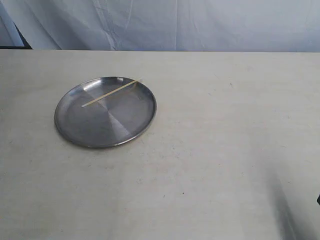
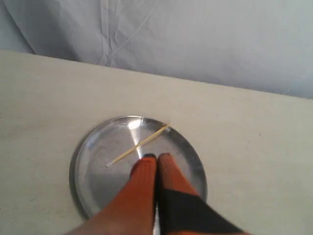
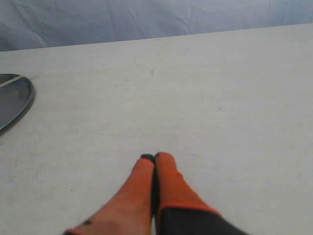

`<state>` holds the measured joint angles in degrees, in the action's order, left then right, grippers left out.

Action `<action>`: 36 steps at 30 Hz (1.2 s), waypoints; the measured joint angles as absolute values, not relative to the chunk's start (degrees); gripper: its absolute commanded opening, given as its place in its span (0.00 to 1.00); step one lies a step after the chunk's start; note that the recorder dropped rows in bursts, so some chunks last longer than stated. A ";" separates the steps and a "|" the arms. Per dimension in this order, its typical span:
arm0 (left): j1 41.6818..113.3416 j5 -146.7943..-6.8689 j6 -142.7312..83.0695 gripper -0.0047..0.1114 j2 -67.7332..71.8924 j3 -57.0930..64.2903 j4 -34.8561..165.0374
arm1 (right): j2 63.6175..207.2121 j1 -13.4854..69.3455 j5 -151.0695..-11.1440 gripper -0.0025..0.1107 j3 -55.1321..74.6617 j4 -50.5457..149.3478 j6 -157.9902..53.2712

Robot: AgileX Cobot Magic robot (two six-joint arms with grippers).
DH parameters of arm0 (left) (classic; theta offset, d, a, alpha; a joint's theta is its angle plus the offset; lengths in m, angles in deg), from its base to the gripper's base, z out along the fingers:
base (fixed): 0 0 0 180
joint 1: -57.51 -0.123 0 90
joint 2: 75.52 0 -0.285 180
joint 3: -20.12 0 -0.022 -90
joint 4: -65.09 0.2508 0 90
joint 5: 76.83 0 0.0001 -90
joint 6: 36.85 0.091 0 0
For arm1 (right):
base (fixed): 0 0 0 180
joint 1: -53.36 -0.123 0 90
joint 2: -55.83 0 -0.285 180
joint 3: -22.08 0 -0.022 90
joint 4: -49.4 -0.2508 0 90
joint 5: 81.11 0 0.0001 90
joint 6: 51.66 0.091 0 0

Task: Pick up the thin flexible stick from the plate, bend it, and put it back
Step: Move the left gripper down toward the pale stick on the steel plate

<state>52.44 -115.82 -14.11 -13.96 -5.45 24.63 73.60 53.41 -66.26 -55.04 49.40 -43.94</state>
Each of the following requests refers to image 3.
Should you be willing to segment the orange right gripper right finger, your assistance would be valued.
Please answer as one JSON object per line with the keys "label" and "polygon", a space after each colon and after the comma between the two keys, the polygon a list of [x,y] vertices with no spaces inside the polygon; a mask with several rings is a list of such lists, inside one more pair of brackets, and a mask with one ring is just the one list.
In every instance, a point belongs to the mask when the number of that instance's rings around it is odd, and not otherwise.
{"label": "orange right gripper right finger", "polygon": [[155,155],[159,205],[156,214],[158,235],[245,235],[207,205],[187,184],[174,157]]}

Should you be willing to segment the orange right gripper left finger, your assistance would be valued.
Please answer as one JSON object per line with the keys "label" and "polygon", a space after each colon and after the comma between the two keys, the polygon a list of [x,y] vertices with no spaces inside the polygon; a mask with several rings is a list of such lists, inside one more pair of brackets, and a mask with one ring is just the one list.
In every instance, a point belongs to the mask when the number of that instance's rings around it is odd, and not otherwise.
{"label": "orange right gripper left finger", "polygon": [[64,234],[149,235],[154,169],[153,155],[141,155],[118,192],[98,212]]}

